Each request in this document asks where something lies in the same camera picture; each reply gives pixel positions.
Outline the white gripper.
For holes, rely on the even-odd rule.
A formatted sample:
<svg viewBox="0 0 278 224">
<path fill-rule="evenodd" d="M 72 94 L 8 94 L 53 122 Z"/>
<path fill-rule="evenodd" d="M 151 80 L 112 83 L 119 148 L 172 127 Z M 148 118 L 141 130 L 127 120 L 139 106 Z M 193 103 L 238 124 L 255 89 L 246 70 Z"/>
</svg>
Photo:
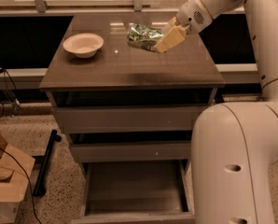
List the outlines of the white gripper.
<svg viewBox="0 0 278 224">
<path fill-rule="evenodd" d="M 161 28 L 163 37 L 153 49 L 157 53 L 164 53 L 182 43 L 186 34 L 198 34 L 212 22 L 213 18 L 201 0 L 187 0 L 179 8 L 176 16 Z"/>
</svg>

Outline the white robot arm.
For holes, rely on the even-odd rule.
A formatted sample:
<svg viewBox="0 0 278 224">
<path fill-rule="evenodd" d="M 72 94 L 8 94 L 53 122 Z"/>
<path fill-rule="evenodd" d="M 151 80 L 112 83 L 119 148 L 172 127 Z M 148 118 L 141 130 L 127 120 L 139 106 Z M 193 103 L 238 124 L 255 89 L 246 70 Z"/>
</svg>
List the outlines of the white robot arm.
<svg viewBox="0 0 278 224">
<path fill-rule="evenodd" d="M 278 0 L 188 0 L 162 29 L 163 53 L 243 7 L 262 101 L 205 109 L 191 138 L 196 224 L 274 224 L 268 180 L 278 162 Z"/>
</svg>

